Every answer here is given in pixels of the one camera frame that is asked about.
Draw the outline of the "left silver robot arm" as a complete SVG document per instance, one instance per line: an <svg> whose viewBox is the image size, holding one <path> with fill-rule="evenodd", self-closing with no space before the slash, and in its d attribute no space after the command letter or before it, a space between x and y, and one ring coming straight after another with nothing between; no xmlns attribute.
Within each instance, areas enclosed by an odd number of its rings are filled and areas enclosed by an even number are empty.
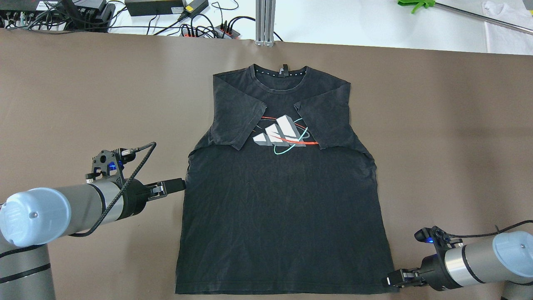
<svg viewBox="0 0 533 300"><path fill-rule="evenodd" d="M117 182L18 192L1 204L2 300L54 300L48 243L140 213L150 200L185 189L183 179L147 185L134 179L124 191Z"/></svg>

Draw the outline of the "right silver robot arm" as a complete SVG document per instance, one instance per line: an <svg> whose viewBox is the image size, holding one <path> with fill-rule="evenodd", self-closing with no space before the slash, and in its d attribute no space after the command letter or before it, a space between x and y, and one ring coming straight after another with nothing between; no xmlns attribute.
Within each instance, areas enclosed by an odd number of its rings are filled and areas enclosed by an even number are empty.
<svg viewBox="0 0 533 300"><path fill-rule="evenodd" d="M533 297L532 235L523 230L496 233L480 242L465 244L438 227L415 233L419 242L435 247L434 255L423 258L417 268L400 268L384 279L389 287L430 286L438 292L503 282L503 300L531 300Z"/></svg>

